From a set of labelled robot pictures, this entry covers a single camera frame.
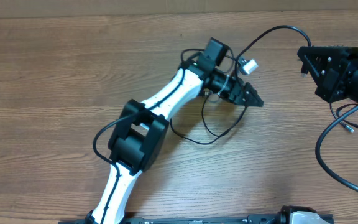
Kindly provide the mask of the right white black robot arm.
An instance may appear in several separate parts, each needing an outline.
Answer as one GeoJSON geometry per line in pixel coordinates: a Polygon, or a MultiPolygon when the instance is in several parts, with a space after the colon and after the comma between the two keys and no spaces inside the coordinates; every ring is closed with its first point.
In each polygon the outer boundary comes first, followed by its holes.
{"type": "Polygon", "coordinates": [[[350,99],[355,105],[322,132],[315,146],[315,156],[323,170],[340,184],[358,192],[358,186],[332,171],[321,157],[321,145],[328,133],[358,110],[358,47],[300,47],[302,70],[310,72],[316,83],[315,94],[328,103],[350,99]]]}

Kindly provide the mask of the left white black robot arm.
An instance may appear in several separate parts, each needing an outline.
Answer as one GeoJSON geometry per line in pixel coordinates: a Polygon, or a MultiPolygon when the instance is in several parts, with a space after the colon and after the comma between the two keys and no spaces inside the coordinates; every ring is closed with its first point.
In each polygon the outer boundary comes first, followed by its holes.
{"type": "Polygon", "coordinates": [[[194,49],[182,58],[176,74],[158,93],[138,102],[128,101],[119,119],[107,124],[94,137],[94,153],[110,165],[109,178],[98,206],[85,223],[120,223],[132,189],[139,176],[156,160],[170,120],[189,101],[209,90],[234,105],[261,107],[264,102],[250,83],[238,75],[251,74],[255,60],[229,56],[227,72],[219,66],[231,48],[211,38],[205,49],[194,49]]]}

